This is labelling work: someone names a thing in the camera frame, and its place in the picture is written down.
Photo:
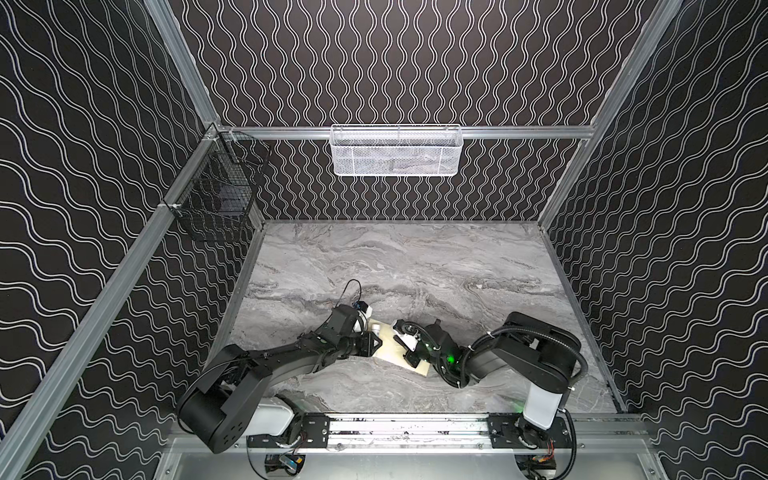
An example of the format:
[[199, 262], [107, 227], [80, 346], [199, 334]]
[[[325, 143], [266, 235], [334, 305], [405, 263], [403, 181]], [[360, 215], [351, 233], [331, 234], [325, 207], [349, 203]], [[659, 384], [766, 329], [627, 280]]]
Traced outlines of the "cream envelope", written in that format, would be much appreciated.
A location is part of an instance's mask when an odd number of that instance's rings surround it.
[[369, 320], [368, 330], [373, 332], [382, 342], [382, 345], [373, 354], [375, 359], [391, 363], [423, 377], [428, 375], [430, 364], [427, 361], [419, 360], [417, 366], [413, 367], [405, 359], [405, 355], [410, 353], [410, 350], [397, 341], [398, 334], [391, 325]]

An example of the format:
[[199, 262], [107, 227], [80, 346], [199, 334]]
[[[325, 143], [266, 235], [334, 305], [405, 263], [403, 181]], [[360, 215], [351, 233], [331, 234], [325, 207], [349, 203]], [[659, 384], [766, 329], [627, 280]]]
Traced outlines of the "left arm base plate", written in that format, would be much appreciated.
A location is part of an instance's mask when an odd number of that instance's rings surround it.
[[249, 448], [259, 449], [321, 449], [328, 445], [331, 419], [320, 413], [308, 413], [294, 418], [287, 429], [277, 435], [251, 435]]

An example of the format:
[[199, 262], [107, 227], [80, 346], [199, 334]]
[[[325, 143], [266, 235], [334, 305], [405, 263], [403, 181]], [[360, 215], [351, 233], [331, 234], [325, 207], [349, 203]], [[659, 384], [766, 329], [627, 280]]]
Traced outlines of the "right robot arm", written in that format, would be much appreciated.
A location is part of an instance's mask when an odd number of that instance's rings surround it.
[[550, 429], [573, 387], [589, 373], [581, 341], [571, 332], [521, 312], [474, 340], [459, 345], [436, 320], [430, 325], [398, 320], [396, 341], [412, 367], [429, 363], [449, 386], [463, 389], [509, 368], [529, 382], [523, 426]]

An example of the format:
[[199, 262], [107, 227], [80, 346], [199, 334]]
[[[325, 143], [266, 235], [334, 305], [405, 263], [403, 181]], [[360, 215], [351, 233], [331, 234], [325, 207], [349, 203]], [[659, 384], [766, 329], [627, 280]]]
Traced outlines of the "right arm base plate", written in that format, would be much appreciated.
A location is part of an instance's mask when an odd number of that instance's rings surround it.
[[494, 449], [523, 451], [567, 449], [573, 446], [571, 428], [565, 418], [556, 416], [549, 429], [534, 426], [521, 413], [490, 414], [487, 427]]

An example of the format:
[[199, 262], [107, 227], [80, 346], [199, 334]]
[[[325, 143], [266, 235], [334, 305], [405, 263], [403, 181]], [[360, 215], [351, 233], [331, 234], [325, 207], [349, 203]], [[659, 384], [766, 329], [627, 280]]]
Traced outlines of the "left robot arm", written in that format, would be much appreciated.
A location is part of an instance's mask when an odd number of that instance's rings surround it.
[[246, 434], [272, 385], [351, 356], [373, 356], [382, 341], [367, 329], [371, 313], [363, 301], [339, 304], [319, 327], [291, 344], [266, 350], [225, 346], [182, 394], [178, 420], [213, 453], [224, 452]]

